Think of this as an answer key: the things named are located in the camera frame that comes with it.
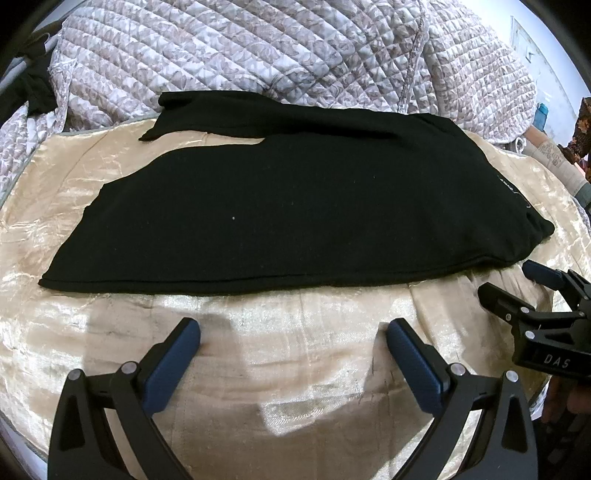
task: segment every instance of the white patterned quilt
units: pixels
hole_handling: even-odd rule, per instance
[[[169,90],[429,112],[494,143],[535,108],[526,68],[457,0],[89,0],[56,49],[77,61],[75,129],[157,112]]]

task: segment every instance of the black knit garment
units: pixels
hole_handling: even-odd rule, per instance
[[[507,267],[554,232],[444,118],[245,92],[160,101],[143,140],[265,139],[173,150],[104,185],[39,285],[211,295],[406,283]]]

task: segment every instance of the brown patterned item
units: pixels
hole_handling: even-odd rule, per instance
[[[558,145],[566,159],[573,165],[581,161],[591,151],[591,97],[583,98],[579,118],[574,126],[573,139],[567,147]],[[591,173],[586,169],[587,181]]]

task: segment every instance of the beige satin fabric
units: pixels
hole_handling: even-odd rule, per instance
[[[195,478],[391,479],[430,416],[419,410],[390,357],[386,323],[405,317],[447,361],[501,375],[514,368],[510,329],[480,307],[477,287],[491,281],[542,309],[552,305],[551,293],[525,279],[519,265],[411,285],[233,297],[71,294],[39,287],[102,184],[173,148],[259,141],[199,132],[137,141],[153,122],[52,136],[0,210],[0,410],[42,452],[68,371],[100,374],[139,360],[190,316],[201,325],[202,345],[155,421]],[[470,137],[556,225],[531,258],[591,277],[591,239],[562,184],[532,158]],[[529,395],[540,387],[542,375],[516,370]],[[459,466],[475,420],[470,417],[442,478]]]

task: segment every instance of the wall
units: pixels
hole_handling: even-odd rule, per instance
[[[591,96],[579,72],[550,30],[519,0],[459,0],[496,31],[499,38],[511,44],[511,16],[521,24],[538,45],[554,70],[578,115],[581,99]]]

